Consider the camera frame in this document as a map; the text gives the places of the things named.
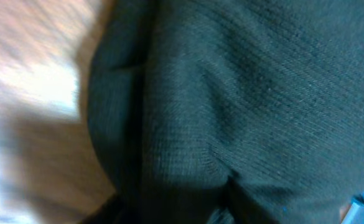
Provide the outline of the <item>black cloth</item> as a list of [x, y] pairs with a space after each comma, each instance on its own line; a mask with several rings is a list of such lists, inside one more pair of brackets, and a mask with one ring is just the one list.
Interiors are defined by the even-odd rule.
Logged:
[[235, 223], [231, 177], [278, 223], [364, 192], [364, 0], [117, 1], [88, 131], [126, 223]]

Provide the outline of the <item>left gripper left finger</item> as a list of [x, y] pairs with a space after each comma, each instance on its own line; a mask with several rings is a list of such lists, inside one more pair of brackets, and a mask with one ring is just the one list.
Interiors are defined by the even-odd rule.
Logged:
[[124, 224], [128, 208], [118, 195], [110, 197], [97, 211], [82, 220], [82, 224]]

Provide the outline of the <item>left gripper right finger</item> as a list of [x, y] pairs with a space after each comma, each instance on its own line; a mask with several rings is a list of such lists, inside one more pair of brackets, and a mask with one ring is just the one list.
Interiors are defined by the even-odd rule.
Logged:
[[259, 206], [231, 177], [223, 191], [223, 203], [238, 224], [278, 224], [264, 208]]

